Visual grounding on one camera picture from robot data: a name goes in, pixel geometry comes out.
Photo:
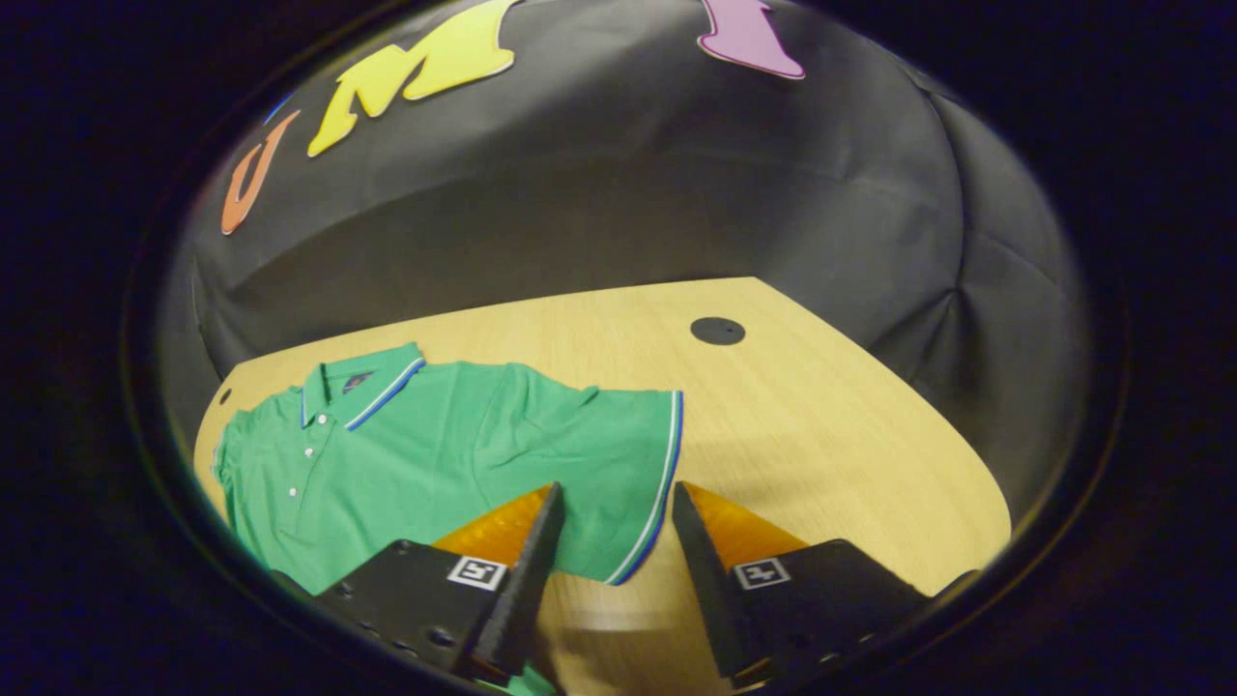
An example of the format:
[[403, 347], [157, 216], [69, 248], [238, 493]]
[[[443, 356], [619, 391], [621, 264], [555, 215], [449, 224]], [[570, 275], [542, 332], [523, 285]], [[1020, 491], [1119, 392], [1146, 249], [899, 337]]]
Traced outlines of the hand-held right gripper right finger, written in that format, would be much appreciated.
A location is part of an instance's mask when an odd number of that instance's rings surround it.
[[852, 541], [800, 540], [689, 481], [675, 485], [673, 520], [717, 673], [734, 689], [844, 661], [928, 602]]

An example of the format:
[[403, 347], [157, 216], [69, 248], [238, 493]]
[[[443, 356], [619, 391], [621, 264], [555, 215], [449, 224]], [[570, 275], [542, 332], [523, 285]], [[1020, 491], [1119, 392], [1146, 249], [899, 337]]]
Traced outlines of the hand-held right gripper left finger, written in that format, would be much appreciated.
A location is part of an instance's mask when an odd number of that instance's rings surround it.
[[564, 523], [553, 481], [437, 541], [388, 543], [314, 603], [404, 661], [511, 682], [529, 659]]

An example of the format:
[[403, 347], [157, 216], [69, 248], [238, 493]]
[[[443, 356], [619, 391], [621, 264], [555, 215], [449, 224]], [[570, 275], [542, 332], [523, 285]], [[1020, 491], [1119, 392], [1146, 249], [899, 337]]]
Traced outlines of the green T-shirt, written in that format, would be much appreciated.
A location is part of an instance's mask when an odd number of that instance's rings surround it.
[[247, 553], [312, 593], [552, 483], [555, 570], [618, 586], [661, 533], [684, 414], [682, 391], [576, 389], [521, 362], [429, 363], [408, 342], [315, 363], [238, 410], [212, 473]]

